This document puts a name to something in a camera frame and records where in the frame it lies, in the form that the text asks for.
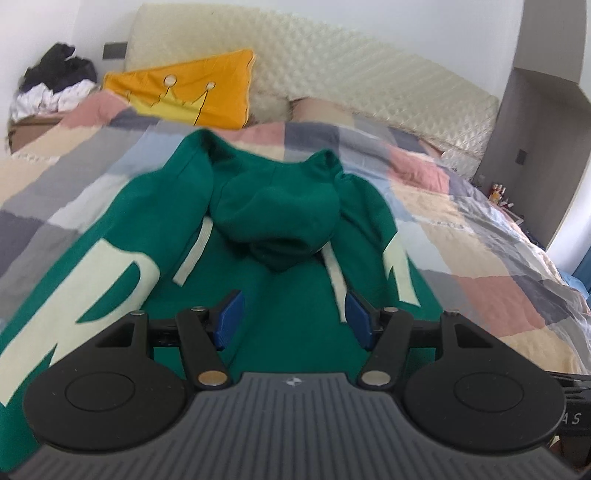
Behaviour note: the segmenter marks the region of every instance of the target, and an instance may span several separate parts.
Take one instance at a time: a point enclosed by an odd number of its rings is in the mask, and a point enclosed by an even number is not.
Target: logo
[[[301,385],[302,383],[304,383],[304,381],[301,378],[297,378],[297,377],[291,377],[288,378],[285,381],[286,384],[288,384],[290,387],[297,387],[299,385]]]

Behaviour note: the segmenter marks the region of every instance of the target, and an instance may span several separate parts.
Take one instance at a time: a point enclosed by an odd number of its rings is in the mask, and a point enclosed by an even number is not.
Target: gray ribbed plate
[[[343,374],[245,374],[197,395],[167,433],[136,449],[76,455],[43,446],[15,480],[562,480],[548,450],[455,452],[416,431],[390,396]]]

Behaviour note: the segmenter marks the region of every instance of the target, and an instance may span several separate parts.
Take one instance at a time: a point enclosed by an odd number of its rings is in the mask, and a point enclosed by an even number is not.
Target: crown print
[[[156,103],[150,104],[131,92],[128,94],[129,102],[138,113],[159,116],[160,118],[174,118],[181,122],[196,125],[207,99],[207,93],[216,86],[215,82],[209,82],[205,86],[205,92],[194,102],[183,102],[176,97],[173,92],[173,86],[177,83],[175,75],[166,75],[163,83],[166,87],[166,93],[161,94]]]

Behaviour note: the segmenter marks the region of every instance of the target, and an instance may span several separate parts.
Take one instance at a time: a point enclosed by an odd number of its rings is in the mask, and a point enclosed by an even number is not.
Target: black clothing pile
[[[72,57],[75,47],[56,43],[37,65],[27,69],[19,91],[26,93],[35,85],[45,83],[54,93],[75,85],[84,79],[96,83],[96,70],[88,59]]]

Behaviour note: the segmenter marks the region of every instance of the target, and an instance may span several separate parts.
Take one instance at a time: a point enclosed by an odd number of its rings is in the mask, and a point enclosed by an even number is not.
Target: patchwork quilt
[[[161,168],[194,130],[140,116],[100,92],[0,161],[0,329],[125,185]],[[591,373],[591,312],[583,297],[516,224],[429,157],[416,137],[293,122],[214,132],[280,162],[333,150],[347,173],[383,195],[409,258],[444,309],[461,312],[546,370]],[[5,368],[12,366],[0,356],[0,372]]]

